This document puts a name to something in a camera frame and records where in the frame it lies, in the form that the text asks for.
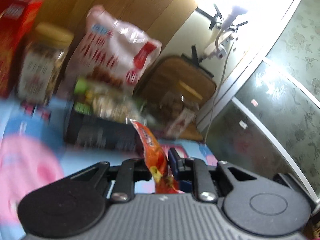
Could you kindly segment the red orange snack packet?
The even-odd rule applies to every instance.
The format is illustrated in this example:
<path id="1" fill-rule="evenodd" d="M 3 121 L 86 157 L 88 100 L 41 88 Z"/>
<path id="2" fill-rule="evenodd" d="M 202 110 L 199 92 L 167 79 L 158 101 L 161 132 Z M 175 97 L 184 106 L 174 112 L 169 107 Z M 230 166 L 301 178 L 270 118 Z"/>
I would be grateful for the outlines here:
<path id="1" fill-rule="evenodd" d="M 177 194 L 179 184 L 168 170 L 168 160 L 163 148 L 153 133 L 137 120 L 130 119 L 143 145 L 144 162 L 155 181 L 155 193 Z"/>

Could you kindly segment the black sheep print box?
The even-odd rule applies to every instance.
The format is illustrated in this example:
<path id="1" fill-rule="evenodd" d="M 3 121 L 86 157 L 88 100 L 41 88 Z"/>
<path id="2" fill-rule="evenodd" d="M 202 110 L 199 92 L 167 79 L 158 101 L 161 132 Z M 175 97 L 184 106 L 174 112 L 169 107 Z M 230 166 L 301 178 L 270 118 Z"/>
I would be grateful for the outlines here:
<path id="1" fill-rule="evenodd" d="M 140 142 L 130 120 L 146 124 L 141 115 L 142 103 L 127 99 L 114 107 L 114 110 L 119 111 L 125 106 L 129 106 L 129 113 L 124 115 L 122 121 L 117 121 L 112 117 L 102 118 L 95 115 L 87 103 L 71 102 L 66 111 L 65 142 L 82 148 L 137 152 Z"/>

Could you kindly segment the nut jar with red label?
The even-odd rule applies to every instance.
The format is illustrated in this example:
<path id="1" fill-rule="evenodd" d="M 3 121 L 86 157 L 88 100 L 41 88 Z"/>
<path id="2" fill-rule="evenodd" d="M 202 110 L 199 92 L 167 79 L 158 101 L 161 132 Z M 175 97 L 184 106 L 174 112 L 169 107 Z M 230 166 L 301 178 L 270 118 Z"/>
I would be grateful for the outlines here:
<path id="1" fill-rule="evenodd" d="M 159 103 L 163 119 L 167 123 L 165 136 L 178 138 L 194 121 L 202 100 L 200 93 L 178 80 Z"/>

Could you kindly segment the pink twisted dough snack bag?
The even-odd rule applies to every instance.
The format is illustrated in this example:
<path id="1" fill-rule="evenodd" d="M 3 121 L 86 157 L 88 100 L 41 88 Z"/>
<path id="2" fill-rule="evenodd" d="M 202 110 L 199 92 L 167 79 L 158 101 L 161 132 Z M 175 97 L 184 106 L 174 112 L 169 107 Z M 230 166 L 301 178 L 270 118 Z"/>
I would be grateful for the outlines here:
<path id="1" fill-rule="evenodd" d="M 69 97 L 81 76 L 132 93 L 161 47 L 146 32 L 95 5 L 87 14 L 86 33 L 67 64 L 57 95 Z"/>

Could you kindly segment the white power strip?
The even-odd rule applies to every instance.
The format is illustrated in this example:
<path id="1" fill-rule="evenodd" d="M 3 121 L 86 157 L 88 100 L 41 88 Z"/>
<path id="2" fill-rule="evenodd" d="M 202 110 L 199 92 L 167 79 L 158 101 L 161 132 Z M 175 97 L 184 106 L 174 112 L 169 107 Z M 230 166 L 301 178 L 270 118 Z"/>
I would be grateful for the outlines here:
<path id="1" fill-rule="evenodd" d="M 213 57 L 223 59 L 227 55 L 229 44 L 237 38 L 236 32 L 234 31 L 218 31 L 217 35 L 204 49 L 203 56 L 206 59 L 212 59 Z"/>

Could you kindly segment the nut jar with white label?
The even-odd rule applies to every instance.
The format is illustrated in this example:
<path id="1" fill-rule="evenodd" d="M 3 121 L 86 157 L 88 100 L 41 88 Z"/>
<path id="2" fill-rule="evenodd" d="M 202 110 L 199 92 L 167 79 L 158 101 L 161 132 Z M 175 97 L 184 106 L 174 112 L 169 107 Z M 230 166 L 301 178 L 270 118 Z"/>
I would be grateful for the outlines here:
<path id="1" fill-rule="evenodd" d="M 50 101 L 74 34 L 47 22 L 40 22 L 23 52 L 16 95 L 36 105 Z"/>

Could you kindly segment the wooden headboard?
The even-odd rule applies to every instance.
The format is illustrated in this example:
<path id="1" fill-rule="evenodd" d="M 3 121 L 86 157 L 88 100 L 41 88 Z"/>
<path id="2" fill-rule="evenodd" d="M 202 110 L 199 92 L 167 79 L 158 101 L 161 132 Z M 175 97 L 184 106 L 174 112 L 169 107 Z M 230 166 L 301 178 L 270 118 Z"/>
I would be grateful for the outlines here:
<path id="1" fill-rule="evenodd" d="M 163 46 L 197 7 L 195 0 L 44 0 L 36 22 L 49 22 L 73 32 L 68 53 L 72 55 L 94 5 L 102 5 L 115 18 L 134 24 Z"/>

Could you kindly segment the red gold gift bag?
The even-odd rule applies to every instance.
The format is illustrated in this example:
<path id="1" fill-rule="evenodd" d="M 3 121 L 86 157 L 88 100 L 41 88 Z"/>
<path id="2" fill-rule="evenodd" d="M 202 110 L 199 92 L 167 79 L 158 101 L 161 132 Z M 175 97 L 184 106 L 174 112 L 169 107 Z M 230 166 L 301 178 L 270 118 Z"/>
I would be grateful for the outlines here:
<path id="1" fill-rule="evenodd" d="M 22 44 L 43 0 L 1 0 L 1 97 L 11 93 L 20 73 Z"/>

